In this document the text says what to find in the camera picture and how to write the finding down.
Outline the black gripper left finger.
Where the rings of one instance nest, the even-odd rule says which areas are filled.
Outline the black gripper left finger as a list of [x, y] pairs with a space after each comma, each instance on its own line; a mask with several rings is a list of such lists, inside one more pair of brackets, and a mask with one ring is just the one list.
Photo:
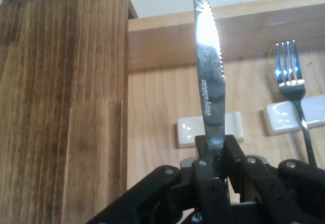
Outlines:
[[180, 169], [157, 167], [88, 223], [177, 223], [195, 209], [201, 223], [232, 223], [225, 179], [204, 137], [197, 139], [199, 158]]

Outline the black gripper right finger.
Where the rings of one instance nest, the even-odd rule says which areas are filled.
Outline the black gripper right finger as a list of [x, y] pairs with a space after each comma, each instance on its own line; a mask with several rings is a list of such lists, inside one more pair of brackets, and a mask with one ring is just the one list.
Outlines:
[[227, 177], [241, 202], [260, 203], [272, 223], [324, 223], [324, 170], [296, 159], [278, 167], [245, 155], [233, 135], [225, 137]]

